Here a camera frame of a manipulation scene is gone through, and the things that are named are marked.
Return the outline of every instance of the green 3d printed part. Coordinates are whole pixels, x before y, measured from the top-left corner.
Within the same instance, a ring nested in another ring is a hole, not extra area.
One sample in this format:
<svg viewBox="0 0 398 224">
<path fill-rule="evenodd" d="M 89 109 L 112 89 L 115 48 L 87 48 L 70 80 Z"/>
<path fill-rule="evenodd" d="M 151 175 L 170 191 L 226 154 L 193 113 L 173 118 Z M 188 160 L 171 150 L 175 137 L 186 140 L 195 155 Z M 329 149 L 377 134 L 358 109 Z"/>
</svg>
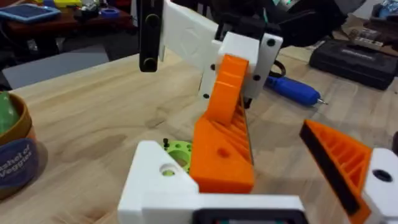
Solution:
<svg viewBox="0 0 398 224">
<path fill-rule="evenodd" d="M 164 139 L 164 149 L 166 152 L 186 171 L 189 172 L 191 166 L 191 147 L 192 144 L 186 141 L 168 141 Z"/>
<path fill-rule="evenodd" d="M 19 115 L 14 109 L 8 93 L 0 93 L 0 134 L 12 128 L 18 120 Z"/>
</svg>

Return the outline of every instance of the orange 3d printed part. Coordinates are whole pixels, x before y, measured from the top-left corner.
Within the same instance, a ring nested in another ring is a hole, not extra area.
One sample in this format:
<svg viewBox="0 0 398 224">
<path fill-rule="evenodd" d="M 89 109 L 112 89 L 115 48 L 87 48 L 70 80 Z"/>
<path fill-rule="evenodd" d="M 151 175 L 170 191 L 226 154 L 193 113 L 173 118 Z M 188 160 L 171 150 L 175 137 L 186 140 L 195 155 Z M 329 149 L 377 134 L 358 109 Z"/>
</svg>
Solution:
<svg viewBox="0 0 398 224">
<path fill-rule="evenodd" d="M 225 55 L 207 111 L 195 124 L 190 176 L 200 192 L 248 193 L 254 171 L 240 95 L 248 61 Z"/>
<path fill-rule="evenodd" d="M 352 224 L 364 223 L 371 213 L 362 199 L 372 149 L 314 121 L 305 120 L 300 137 L 328 180 Z"/>
</svg>

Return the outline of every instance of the ribbed orange part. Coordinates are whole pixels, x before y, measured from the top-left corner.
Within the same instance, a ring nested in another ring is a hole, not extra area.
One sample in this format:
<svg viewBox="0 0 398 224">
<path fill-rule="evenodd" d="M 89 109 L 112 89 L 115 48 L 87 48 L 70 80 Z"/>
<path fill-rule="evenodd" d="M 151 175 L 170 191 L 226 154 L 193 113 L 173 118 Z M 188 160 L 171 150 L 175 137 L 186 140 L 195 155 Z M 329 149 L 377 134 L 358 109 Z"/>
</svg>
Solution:
<svg viewBox="0 0 398 224">
<path fill-rule="evenodd" d="M 248 61 L 226 55 L 208 109 L 195 124 L 190 175 L 200 192 L 248 193 L 252 157 L 240 90 Z"/>
<path fill-rule="evenodd" d="M 318 139 L 359 203 L 359 210 L 355 214 L 349 215 L 351 223 L 363 224 L 371 213 L 361 194 L 368 173 L 372 149 L 323 124 L 305 120 L 304 125 L 311 129 L 312 134 Z"/>
</svg>

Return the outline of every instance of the wood grain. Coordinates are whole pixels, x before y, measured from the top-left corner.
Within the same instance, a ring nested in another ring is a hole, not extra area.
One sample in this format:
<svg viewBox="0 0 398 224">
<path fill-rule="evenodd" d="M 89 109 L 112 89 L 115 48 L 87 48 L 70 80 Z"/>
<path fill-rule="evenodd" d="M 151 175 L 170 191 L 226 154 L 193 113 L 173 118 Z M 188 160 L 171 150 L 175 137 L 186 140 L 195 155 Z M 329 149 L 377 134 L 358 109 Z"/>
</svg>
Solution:
<svg viewBox="0 0 398 224">
<path fill-rule="evenodd" d="M 394 82 L 377 91 L 279 56 L 290 78 L 316 88 L 329 105 L 304 108 L 264 91 L 247 110 L 256 194 L 300 195 L 310 223 L 341 223 L 344 215 L 299 138 L 310 118 L 364 142 L 390 147 L 397 131 Z M 30 109 L 45 169 L 0 203 L 2 223 L 117 223 L 119 201 L 137 143 L 190 140 L 206 103 L 197 98 L 200 72 L 167 52 L 157 73 L 141 73 L 138 56 L 15 90 Z"/>
</svg>

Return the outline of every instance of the blue rotary tool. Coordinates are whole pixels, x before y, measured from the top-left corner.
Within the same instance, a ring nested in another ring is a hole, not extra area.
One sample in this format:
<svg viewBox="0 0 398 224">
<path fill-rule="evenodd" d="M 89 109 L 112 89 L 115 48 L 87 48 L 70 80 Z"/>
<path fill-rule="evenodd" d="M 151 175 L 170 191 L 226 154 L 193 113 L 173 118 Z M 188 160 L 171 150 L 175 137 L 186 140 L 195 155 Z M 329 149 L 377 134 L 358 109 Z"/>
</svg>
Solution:
<svg viewBox="0 0 398 224">
<path fill-rule="evenodd" d="M 321 99 L 319 92 L 314 90 L 314 88 L 286 77 L 276 78 L 269 76 L 264 87 L 270 88 L 276 93 L 304 106 L 312 106 L 316 103 L 327 105 L 327 103 Z"/>
</svg>

